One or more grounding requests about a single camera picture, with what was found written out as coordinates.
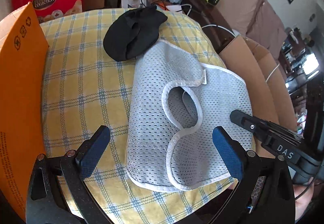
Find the white mesh vest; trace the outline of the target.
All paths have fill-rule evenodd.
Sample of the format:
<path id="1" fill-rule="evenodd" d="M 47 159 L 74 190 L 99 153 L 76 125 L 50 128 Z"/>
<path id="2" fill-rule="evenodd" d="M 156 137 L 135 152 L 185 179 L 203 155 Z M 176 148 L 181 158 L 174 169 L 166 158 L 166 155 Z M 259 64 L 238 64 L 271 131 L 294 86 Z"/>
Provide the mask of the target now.
<path id="1" fill-rule="evenodd" d="M 227 178 L 213 129 L 223 127 L 245 150 L 253 145 L 252 134 L 231 122 L 234 110 L 252 113 L 240 76 L 157 41 L 136 59 L 126 155 L 131 181 L 178 192 Z"/>

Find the brown open cardboard box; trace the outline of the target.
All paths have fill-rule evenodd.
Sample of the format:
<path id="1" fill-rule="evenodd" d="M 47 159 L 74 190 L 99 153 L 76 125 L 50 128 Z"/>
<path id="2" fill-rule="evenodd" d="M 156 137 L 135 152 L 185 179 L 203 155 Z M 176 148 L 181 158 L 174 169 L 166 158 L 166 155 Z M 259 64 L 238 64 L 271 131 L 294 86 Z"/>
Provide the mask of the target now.
<path id="1" fill-rule="evenodd" d="M 269 50 L 239 35 L 219 56 L 227 69 L 245 81 L 254 116 L 296 131 L 292 100 L 278 64 Z"/>

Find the orange cardboard box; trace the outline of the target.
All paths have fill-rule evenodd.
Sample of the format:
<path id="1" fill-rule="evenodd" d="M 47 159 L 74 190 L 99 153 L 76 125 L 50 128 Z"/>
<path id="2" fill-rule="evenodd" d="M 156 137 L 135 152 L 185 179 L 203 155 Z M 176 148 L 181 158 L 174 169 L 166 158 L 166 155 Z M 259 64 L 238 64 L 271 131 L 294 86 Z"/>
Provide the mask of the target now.
<path id="1" fill-rule="evenodd" d="M 48 48 L 31 3 L 1 20 L 1 191 L 22 220 L 35 159 L 45 152 L 41 93 Z"/>

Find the black sock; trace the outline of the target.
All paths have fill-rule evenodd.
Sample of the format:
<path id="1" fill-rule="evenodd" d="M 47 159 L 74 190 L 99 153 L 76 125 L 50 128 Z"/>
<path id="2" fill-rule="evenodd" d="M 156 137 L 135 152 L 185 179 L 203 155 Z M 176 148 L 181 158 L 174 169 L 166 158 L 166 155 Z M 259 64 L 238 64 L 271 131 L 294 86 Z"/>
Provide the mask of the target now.
<path id="1" fill-rule="evenodd" d="M 155 5 L 123 13 L 108 29 L 103 39 L 107 55 L 117 62 L 143 54 L 159 39 L 159 27 L 167 16 Z"/>

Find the yellow plaid cushion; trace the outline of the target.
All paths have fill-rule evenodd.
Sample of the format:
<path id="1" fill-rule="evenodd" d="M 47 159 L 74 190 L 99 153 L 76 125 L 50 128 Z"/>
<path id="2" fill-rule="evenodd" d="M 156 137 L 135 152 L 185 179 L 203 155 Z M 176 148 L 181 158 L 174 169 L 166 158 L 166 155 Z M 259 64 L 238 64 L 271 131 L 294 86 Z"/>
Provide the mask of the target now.
<path id="1" fill-rule="evenodd" d="M 135 61 L 116 62 L 103 38 L 124 9 L 92 10 L 41 24 L 49 44 L 42 89 L 49 157 L 77 149 L 101 125 L 111 139 L 85 183 L 114 223 L 175 223 L 234 183 L 226 178 L 189 192 L 158 193 L 132 183 L 126 147 Z"/>

